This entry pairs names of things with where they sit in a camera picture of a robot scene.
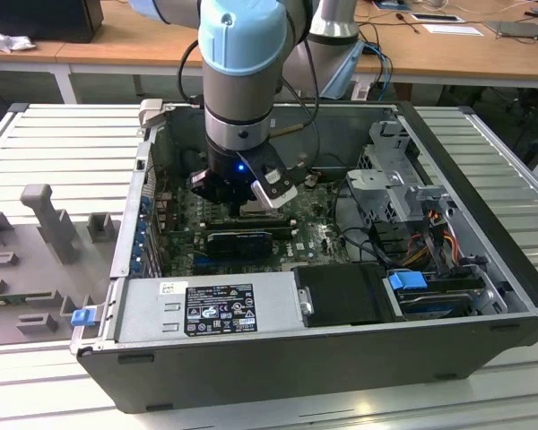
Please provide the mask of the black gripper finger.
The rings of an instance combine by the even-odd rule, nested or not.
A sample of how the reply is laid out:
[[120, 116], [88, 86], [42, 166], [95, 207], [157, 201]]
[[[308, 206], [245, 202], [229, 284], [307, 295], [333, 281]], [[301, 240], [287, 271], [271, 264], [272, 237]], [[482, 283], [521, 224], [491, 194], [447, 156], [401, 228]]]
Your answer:
[[192, 173], [189, 189], [208, 202], [225, 205], [231, 216], [238, 216], [245, 203], [245, 186], [241, 182], [223, 178], [210, 169]]

